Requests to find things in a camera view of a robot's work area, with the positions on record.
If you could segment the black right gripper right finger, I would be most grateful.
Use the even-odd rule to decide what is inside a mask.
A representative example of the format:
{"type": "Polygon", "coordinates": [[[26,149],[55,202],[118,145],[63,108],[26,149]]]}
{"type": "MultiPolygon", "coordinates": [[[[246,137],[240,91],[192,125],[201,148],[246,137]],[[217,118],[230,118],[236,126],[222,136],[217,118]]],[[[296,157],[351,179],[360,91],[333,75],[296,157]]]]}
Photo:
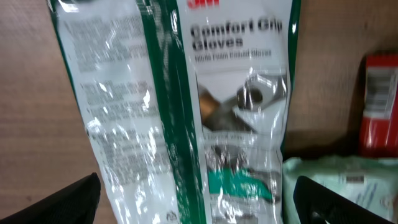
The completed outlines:
{"type": "Polygon", "coordinates": [[[297,179],[293,199],[301,223],[392,224],[305,176],[297,179]]]}

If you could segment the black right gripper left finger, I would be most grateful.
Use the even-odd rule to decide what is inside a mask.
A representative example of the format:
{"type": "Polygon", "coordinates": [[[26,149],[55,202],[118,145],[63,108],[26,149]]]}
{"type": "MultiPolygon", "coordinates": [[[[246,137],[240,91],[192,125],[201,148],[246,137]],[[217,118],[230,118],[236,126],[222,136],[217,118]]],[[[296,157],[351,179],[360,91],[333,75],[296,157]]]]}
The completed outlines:
{"type": "Polygon", "coordinates": [[[1,220],[1,224],[92,224],[101,182],[92,173],[41,201],[1,220]]]}

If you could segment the teal white small packet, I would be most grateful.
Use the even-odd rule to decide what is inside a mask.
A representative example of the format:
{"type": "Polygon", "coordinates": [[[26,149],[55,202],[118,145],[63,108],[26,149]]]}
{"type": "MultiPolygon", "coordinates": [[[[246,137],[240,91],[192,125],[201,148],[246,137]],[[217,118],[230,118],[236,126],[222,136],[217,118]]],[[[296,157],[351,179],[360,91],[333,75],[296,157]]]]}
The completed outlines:
{"type": "Polygon", "coordinates": [[[282,172],[284,223],[300,222],[293,198],[300,176],[397,223],[397,159],[329,156],[305,161],[291,158],[284,162],[282,172]]]}

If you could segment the red white small packet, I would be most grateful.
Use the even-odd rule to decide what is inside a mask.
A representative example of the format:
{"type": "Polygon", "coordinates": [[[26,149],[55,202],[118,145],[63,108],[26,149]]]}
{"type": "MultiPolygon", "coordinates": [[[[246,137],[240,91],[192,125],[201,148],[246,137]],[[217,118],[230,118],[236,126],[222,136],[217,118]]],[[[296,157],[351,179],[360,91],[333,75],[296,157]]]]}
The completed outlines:
{"type": "Polygon", "coordinates": [[[359,153],[397,157],[397,53],[368,55],[365,79],[359,153]]]}

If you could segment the green 3M gloves package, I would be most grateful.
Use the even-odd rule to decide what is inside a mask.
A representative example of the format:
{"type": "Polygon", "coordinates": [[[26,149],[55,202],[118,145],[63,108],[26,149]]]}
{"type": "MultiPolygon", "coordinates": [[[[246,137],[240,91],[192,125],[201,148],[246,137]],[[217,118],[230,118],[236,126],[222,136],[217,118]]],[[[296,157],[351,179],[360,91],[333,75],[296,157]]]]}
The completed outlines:
{"type": "Polygon", "coordinates": [[[282,223],[299,0],[48,0],[118,223],[282,223]]]}

